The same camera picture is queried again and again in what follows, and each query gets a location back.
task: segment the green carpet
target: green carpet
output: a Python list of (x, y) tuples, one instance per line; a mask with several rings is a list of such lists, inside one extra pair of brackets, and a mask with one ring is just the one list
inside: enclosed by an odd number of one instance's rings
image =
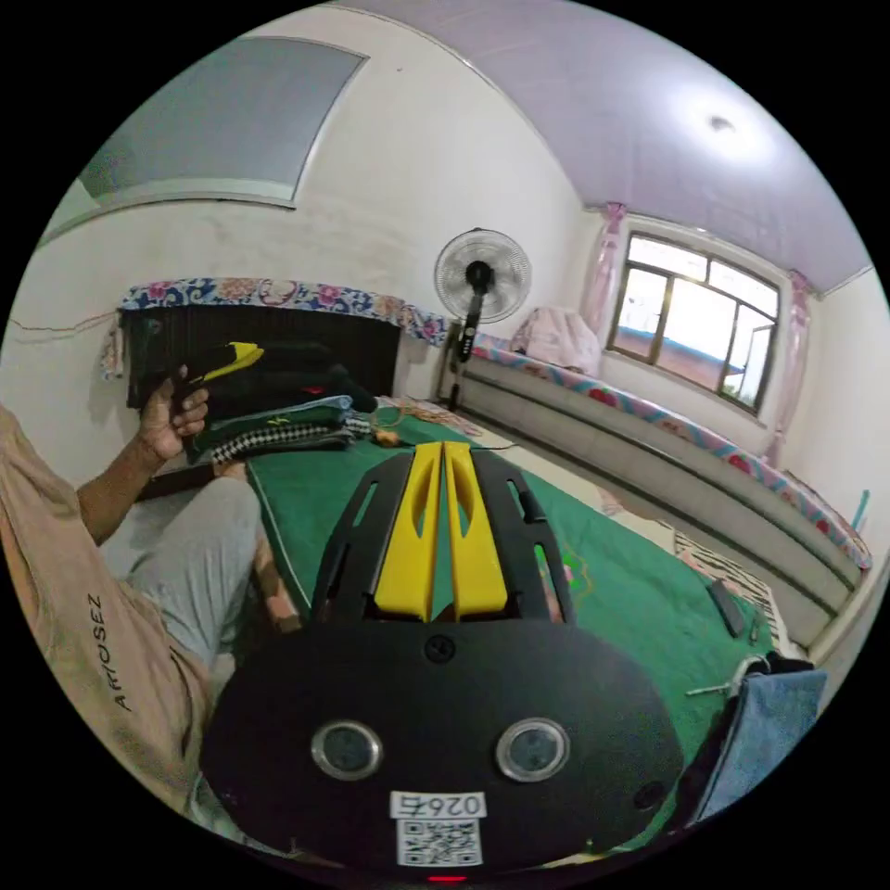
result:
[[(400, 424), (399, 433), (412, 444), (467, 441), (443, 426), (412, 417)], [(324, 546), (343, 508), (364, 473), (393, 454), (359, 442), (348, 451), (277, 453), (248, 461), (248, 477), (261, 499), (275, 562), (295, 604), (305, 612)], [(509, 460), (510, 452), (501, 456)], [(725, 698), (722, 693), (688, 697), (686, 692), (729, 680), (743, 658), (769, 650), (769, 634), (761, 633), (754, 646), (746, 634), (734, 640), (701, 575), (543, 479), (526, 472), (524, 476), (559, 541), (578, 625), (646, 670), (670, 713), (688, 764)], [(443, 497), (433, 615), (451, 602), (444, 502)], [(750, 626), (754, 607), (736, 601)], [(647, 843), (674, 804), (672, 795), (649, 829), (625, 847)]]

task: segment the tan t-shirt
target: tan t-shirt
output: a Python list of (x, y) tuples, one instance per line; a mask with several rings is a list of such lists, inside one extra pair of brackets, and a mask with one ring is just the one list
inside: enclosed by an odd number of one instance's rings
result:
[(155, 605), (115, 580), (56, 476), (0, 405), (0, 538), (56, 680), (98, 739), (184, 812), (210, 716), (210, 678)]

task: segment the gray pants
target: gray pants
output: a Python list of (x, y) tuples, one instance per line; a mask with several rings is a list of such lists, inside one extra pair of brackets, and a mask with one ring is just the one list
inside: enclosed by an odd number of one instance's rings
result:
[(127, 578), (160, 609), (167, 632), (208, 669), (231, 651), (260, 528), (260, 502), (250, 485), (214, 479)]

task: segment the yellow robot part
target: yellow robot part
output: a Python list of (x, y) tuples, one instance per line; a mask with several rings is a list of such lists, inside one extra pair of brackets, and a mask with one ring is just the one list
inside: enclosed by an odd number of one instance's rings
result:
[(375, 590), (381, 612), (431, 618), (441, 476), (441, 442), (418, 445)]
[[(460, 621), (499, 613), (507, 605), (507, 589), (469, 443), (446, 442), (444, 457), (454, 617)], [(461, 507), (467, 519), (466, 534), (461, 529)]]

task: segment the fan grille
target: fan grille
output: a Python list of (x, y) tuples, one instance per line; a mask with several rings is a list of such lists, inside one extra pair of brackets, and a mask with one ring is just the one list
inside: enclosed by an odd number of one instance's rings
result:
[(436, 263), (436, 291), (452, 314), (464, 317), (473, 299), (466, 267), (486, 262), (494, 270), (494, 283), (482, 303), (480, 322), (500, 321), (515, 312), (528, 296), (531, 263), (513, 238), (490, 229), (473, 229), (458, 235), (442, 250)]

